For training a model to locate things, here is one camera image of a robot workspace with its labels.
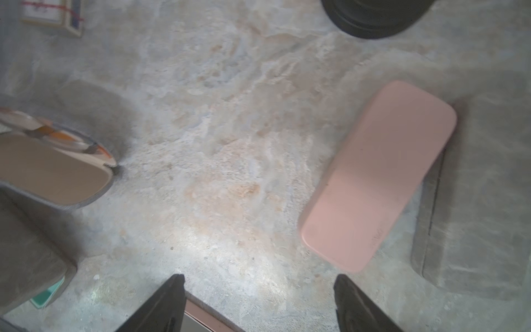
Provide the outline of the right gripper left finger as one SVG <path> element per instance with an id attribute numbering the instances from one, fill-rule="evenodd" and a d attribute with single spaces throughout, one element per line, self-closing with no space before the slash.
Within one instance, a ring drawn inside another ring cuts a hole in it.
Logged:
<path id="1" fill-rule="evenodd" d="M 179 332 L 185 305 L 185 276 L 172 275 L 116 332 Z"/>

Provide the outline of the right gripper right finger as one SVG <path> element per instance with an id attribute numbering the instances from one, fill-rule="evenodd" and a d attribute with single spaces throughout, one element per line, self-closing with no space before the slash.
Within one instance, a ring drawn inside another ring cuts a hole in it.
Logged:
<path id="1" fill-rule="evenodd" d="M 341 332 L 403 332 L 347 275 L 337 276 L 333 290 Z"/>

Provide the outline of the mint grey case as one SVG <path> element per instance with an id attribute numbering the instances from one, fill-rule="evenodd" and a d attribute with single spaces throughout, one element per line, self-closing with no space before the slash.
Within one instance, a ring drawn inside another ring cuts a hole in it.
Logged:
<path id="1" fill-rule="evenodd" d="M 530 96 L 454 108 L 456 129 L 423 183 L 412 268 L 451 293 L 511 300 L 530 258 Z"/>

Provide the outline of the beige case with glasses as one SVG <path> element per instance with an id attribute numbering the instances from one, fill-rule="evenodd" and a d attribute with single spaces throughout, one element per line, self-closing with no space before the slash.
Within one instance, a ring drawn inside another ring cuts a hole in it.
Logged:
<path id="1" fill-rule="evenodd" d="M 112 186 L 118 160 L 83 132 L 19 107 L 2 107 L 1 125 L 1 188 L 72 210 Z"/>

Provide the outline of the pink grey case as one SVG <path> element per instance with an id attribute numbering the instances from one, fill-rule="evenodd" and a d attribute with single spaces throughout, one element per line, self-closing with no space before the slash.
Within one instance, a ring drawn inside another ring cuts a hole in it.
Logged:
<path id="1" fill-rule="evenodd" d="M 448 103 L 403 81 L 359 115 L 303 209 L 301 240 L 349 273 L 371 260 L 457 124 Z"/>

